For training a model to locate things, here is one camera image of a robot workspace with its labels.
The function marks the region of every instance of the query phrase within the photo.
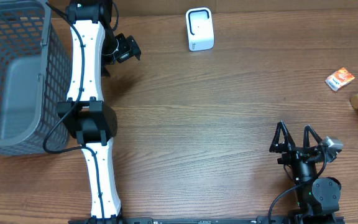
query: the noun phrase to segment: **gray plastic basket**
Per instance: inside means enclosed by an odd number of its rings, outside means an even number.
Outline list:
[[[50,23],[46,0],[0,1],[0,154],[41,153],[59,120],[56,102],[70,85],[71,60]],[[48,148],[66,147],[64,125]]]

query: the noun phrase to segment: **wooden table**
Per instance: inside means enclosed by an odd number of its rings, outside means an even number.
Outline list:
[[[120,18],[142,60],[108,67],[106,102],[117,112],[117,189],[127,217],[242,218],[266,215],[291,186],[269,153],[284,120],[345,145],[324,176],[342,183],[341,211],[358,223],[358,9],[215,14],[215,46],[189,52],[184,16]],[[53,24],[71,51],[68,26]],[[356,79],[333,92],[325,78]],[[276,205],[286,213],[293,194]],[[80,151],[0,156],[0,223],[66,223],[90,215]]]

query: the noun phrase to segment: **snack package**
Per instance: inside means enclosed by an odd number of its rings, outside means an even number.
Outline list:
[[[332,75],[328,76],[326,83],[334,91],[346,86],[354,79],[354,76],[346,70],[346,68],[341,68],[338,71],[334,72]]]

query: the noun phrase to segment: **white device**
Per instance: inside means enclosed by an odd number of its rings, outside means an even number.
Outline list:
[[[206,7],[186,12],[187,35],[191,51],[207,50],[214,46],[212,13]]]
[[[92,23],[91,20],[76,21],[75,28],[81,35],[85,51],[85,74],[83,82],[83,92],[80,101],[88,101],[91,96],[96,100],[103,101],[101,88],[101,53],[105,31],[100,22]],[[73,38],[73,70],[71,76],[71,85],[67,94],[67,99],[76,99],[81,82],[81,46],[77,35],[71,29]],[[99,181],[102,193],[104,216],[118,216],[121,209],[121,201],[116,190],[114,180],[114,170],[112,166],[112,143],[113,138],[108,140],[107,146],[102,146],[100,142],[87,143],[86,146],[96,153],[99,169]],[[86,165],[88,167],[89,181],[92,194],[91,216],[102,218],[101,202],[98,197],[98,185],[96,179],[96,166],[92,153],[83,149]]]

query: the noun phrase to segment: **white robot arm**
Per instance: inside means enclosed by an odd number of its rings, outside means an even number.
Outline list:
[[[58,124],[62,122],[81,146],[60,152],[82,149],[92,194],[90,219],[103,224],[119,223],[121,201],[112,165],[117,117],[114,110],[104,103],[101,76],[109,76],[105,65],[122,63],[132,56],[140,60],[141,55],[132,36],[114,36],[117,22],[114,29],[110,27],[113,4],[111,0],[71,0],[66,14],[48,4],[70,24],[73,39],[71,85],[67,101],[57,104],[57,112],[61,118]],[[48,136],[44,149],[50,153],[60,153],[46,149]]]

